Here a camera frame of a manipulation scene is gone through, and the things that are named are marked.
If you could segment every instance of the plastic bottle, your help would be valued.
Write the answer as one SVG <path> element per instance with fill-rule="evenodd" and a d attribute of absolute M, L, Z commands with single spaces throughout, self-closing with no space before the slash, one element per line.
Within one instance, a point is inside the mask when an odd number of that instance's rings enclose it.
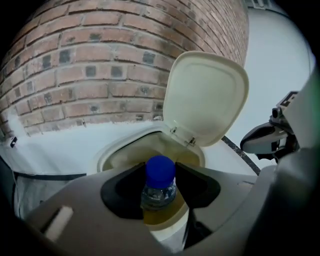
<path fill-rule="evenodd" d="M 146 211 L 165 208 L 177 195 L 175 163 L 166 156 L 154 156 L 146 163 L 145 175 L 141 208 Z"/>

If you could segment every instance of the blue bottle cap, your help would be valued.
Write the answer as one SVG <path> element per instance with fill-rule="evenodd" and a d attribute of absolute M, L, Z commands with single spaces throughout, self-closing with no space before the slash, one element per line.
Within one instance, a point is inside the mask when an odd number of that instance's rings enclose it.
<path fill-rule="evenodd" d="M 175 163 L 164 155 L 151 157 L 145 166 L 146 185 L 154 189 L 167 188 L 176 175 Z"/>

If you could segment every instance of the white wall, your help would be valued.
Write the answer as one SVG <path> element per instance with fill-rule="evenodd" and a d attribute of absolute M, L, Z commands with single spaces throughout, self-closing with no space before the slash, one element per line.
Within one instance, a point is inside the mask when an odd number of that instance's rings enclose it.
<path fill-rule="evenodd" d="M 306 42 L 286 17 L 262 10 L 249 11 L 249 46 L 245 69 L 250 90 L 247 103 L 226 134 L 239 146 L 252 128 L 268 121 L 271 109 L 290 90 L 300 90 L 310 73 Z M 16 172 L 27 174 L 81 174 L 92 168 L 94 155 L 122 136 L 152 125 L 150 122 L 95 124 L 52 131 L 32 137 L 19 136 L 14 148 L 0 146 L 0 155 Z M 253 174 L 224 142 L 204 150 L 206 167 L 232 173 Z M 250 155 L 262 168 L 268 160 Z"/>
<path fill-rule="evenodd" d="M 315 66 L 308 43 L 284 15 L 249 9 L 249 45 L 245 70 L 249 77 L 246 104 L 226 136 L 240 146 L 254 127 L 267 123 L 272 108 L 289 91 L 299 91 Z M 263 168 L 270 161 L 249 157 Z"/>

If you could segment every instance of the hinged lid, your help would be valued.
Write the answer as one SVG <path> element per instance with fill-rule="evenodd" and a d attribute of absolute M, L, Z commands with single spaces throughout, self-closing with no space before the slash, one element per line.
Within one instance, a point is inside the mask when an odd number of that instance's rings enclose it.
<path fill-rule="evenodd" d="M 248 90 L 247 73 L 237 63 L 213 53 L 185 52 L 171 68 L 164 122 L 188 145 L 210 146 L 233 124 Z"/>

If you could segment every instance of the lid hinge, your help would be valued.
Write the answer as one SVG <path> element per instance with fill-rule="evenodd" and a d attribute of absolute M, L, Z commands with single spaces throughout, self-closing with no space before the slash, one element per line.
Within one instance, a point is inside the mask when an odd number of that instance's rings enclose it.
<path fill-rule="evenodd" d="M 193 136 L 190 136 L 188 132 L 184 131 L 181 128 L 178 130 L 178 127 L 175 126 L 174 128 L 170 129 L 170 133 L 176 135 L 180 139 L 183 139 L 186 147 L 188 146 L 193 147 L 196 144 L 196 138 Z"/>

